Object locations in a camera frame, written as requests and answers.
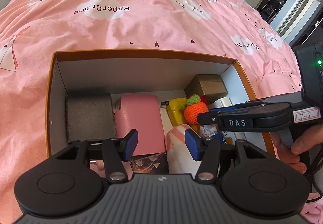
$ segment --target hand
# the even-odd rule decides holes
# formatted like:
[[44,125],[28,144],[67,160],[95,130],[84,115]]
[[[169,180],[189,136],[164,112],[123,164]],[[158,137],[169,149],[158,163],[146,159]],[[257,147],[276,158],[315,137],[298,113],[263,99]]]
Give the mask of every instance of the hand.
[[271,133],[274,146],[277,148],[278,157],[281,161],[291,166],[298,172],[304,174],[306,165],[299,161],[299,154],[310,150],[317,144],[323,143],[323,123],[317,124],[307,129],[288,150],[276,133]]

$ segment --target pink bedsheet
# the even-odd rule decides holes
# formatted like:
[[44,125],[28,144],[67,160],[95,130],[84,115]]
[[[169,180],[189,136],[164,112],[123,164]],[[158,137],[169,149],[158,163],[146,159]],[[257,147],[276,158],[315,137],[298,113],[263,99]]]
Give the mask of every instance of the pink bedsheet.
[[101,48],[236,58],[258,97],[301,87],[292,50],[244,0],[12,0],[0,12],[0,223],[21,215],[15,180],[46,158],[53,52]]

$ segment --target black round pad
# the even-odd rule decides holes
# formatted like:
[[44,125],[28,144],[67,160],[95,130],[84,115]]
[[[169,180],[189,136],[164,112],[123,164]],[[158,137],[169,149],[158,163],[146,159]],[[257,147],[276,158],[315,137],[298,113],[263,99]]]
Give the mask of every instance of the black round pad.
[[283,163],[267,161],[264,167],[263,159],[254,159],[229,170],[221,189],[225,198],[240,210],[278,218],[300,212],[309,194],[309,183]]
[[42,176],[37,183],[38,188],[47,194],[62,194],[75,185],[75,179],[66,173],[49,173]]
[[73,160],[41,163],[15,184],[15,196],[22,211],[44,217],[68,216],[86,209],[102,191],[100,176]]

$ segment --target pink box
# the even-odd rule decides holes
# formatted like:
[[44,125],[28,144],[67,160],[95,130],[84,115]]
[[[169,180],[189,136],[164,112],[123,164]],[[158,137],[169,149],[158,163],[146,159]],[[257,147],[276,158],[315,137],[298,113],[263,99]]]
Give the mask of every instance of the pink box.
[[120,106],[114,114],[118,137],[123,138],[133,128],[138,130],[138,145],[133,155],[166,152],[157,96],[122,94]]

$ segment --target handwritten label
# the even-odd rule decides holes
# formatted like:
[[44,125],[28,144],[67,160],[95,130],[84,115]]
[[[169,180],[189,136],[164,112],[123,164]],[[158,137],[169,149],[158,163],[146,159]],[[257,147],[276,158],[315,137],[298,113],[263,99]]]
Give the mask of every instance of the handwritten label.
[[321,111],[318,107],[309,107],[306,109],[297,110],[294,111],[293,114],[295,123],[321,118]]

